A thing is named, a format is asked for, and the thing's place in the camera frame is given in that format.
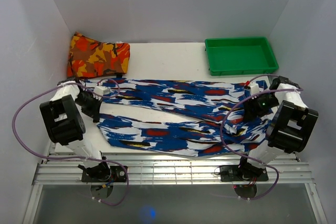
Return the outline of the blue white patterned trousers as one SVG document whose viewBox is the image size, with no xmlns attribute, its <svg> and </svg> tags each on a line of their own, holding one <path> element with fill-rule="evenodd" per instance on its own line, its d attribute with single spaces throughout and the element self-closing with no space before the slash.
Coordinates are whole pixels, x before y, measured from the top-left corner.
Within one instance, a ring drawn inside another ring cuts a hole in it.
<svg viewBox="0 0 336 224">
<path fill-rule="evenodd" d="M 97 128 L 112 147 L 188 157 L 247 152 L 266 138 L 269 117 L 244 122 L 243 83 L 87 80 L 104 86 Z"/>
</svg>

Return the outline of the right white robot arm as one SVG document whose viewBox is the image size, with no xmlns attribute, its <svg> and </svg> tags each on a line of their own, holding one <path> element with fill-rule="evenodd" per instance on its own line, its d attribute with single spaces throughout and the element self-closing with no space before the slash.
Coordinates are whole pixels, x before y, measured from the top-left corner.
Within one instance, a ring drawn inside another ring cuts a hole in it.
<svg viewBox="0 0 336 224">
<path fill-rule="evenodd" d="M 266 139 L 248 156 L 242 157 L 237 167 L 237 176 L 241 180 L 257 180 L 266 174 L 266 165 L 284 153 L 301 152 L 318 119 L 318 112 L 308 108 L 299 91 L 300 86 L 286 77 L 273 79 L 270 90 L 275 93 L 259 95 L 244 102 L 244 122 L 261 119 L 277 107 L 277 112 L 268 124 Z"/>
</svg>

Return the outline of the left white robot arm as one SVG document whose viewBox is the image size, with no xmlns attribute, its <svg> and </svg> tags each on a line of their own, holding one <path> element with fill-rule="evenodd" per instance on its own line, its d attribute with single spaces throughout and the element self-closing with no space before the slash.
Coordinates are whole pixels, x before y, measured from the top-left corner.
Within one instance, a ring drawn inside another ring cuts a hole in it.
<svg viewBox="0 0 336 224">
<path fill-rule="evenodd" d="M 84 157 L 79 168 L 91 179 L 109 181 L 111 168 L 105 157 L 85 137 L 86 127 L 81 114 L 99 122 L 102 97 L 109 94 L 107 88 L 95 87 L 90 92 L 82 87 L 77 78 L 59 82 L 55 95 L 40 104 L 40 112 L 50 140 L 72 150 L 77 156 Z"/>
</svg>

